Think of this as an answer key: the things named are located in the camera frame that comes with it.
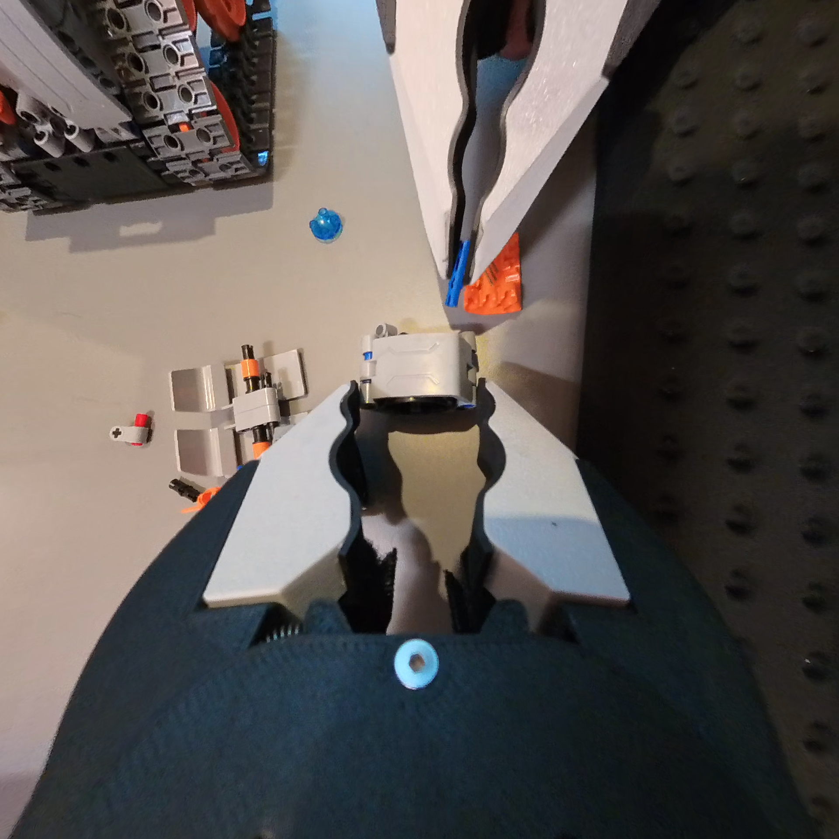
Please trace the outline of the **black dimpled cushion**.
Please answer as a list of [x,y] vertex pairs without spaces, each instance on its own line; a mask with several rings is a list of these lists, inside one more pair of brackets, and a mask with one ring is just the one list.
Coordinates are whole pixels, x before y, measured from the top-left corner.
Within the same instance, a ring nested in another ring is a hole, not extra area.
[[837,837],[838,3],[661,2],[596,114],[578,446],[718,604]]

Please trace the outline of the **long blue brick pin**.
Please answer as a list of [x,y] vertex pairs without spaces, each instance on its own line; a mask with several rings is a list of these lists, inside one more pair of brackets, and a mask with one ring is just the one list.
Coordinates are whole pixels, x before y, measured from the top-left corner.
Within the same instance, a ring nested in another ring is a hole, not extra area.
[[457,308],[460,300],[461,291],[464,285],[464,279],[467,274],[467,267],[469,261],[469,253],[471,250],[471,242],[469,240],[461,241],[457,250],[456,259],[451,269],[446,288],[446,297],[444,305],[446,308]]

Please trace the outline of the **orange curved brick piece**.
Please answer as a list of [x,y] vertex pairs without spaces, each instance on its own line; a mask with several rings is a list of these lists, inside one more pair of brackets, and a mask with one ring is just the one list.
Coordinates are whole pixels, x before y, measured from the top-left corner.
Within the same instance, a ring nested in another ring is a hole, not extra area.
[[480,316],[507,315],[522,309],[522,268],[519,232],[477,280],[463,290],[464,309]]

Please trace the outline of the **small grey connector red pin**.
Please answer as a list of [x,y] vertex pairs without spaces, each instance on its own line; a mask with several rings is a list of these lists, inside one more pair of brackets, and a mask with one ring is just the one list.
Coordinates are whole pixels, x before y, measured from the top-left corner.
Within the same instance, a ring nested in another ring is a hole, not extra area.
[[153,441],[154,412],[139,412],[127,425],[114,425],[108,432],[113,442],[131,447],[144,447]]

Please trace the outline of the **grey orange brick wheel assembly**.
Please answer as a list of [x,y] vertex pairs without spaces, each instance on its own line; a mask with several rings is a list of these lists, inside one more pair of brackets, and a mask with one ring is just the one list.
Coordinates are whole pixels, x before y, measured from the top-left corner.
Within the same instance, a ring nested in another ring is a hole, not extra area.
[[203,509],[240,468],[306,415],[290,408],[309,393],[297,348],[259,356],[244,344],[239,361],[171,370],[168,382],[175,478],[203,490],[197,502],[181,498],[184,515]]

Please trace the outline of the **grey orange tracked brick robot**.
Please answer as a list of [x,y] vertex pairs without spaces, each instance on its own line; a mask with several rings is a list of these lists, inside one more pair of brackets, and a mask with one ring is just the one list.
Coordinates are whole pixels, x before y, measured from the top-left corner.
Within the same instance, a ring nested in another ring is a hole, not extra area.
[[2,1],[2,211],[270,178],[268,1]]

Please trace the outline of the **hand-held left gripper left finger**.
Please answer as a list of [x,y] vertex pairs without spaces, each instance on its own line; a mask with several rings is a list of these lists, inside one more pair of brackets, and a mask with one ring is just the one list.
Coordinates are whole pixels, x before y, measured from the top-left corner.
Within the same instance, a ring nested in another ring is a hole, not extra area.
[[207,607],[268,604],[303,617],[314,601],[332,601],[354,631],[387,630],[395,554],[379,558],[362,529],[361,409],[358,383],[342,385],[260,456],[205,588]]

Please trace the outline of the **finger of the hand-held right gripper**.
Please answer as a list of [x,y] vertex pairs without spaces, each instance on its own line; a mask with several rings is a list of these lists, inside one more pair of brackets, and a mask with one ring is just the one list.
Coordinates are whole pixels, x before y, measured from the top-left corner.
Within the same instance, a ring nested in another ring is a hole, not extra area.
[[475,123],[478,2],[387,2],[387,53],[425,232],[438,274],[456,272]]
[[644,29],[648,2],[534,2],[533,16],[533,46],[500,115],[498,173],[478,206],[470,279],[518,229]]

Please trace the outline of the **small grey brick hinge assembly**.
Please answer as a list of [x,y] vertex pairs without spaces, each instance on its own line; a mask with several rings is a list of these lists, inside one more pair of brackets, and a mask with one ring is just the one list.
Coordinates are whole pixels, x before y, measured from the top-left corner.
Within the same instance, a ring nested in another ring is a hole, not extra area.
[[387,323],[362,337],[362,407],[394,414],[472,409],[479,362],[471,330],[405,333]]

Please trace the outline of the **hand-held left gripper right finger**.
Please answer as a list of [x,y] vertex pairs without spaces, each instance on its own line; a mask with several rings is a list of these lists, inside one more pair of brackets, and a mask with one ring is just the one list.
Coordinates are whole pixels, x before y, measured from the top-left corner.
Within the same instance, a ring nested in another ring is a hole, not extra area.
[[456,633],[515,601],[531,631],[564,604],[624,609],[628,586],[576,456],[497,383],[477,385],[478,492],[470,538],[445,586]]

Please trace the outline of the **person's right hand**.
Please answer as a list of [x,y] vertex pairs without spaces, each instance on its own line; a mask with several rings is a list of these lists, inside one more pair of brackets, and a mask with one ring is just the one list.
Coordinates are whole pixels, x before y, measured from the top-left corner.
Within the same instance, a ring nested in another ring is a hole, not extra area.
[[477,29],[477,57],[498,55],[519,61],[530,54],[535,37],[533,1],[487,1]]

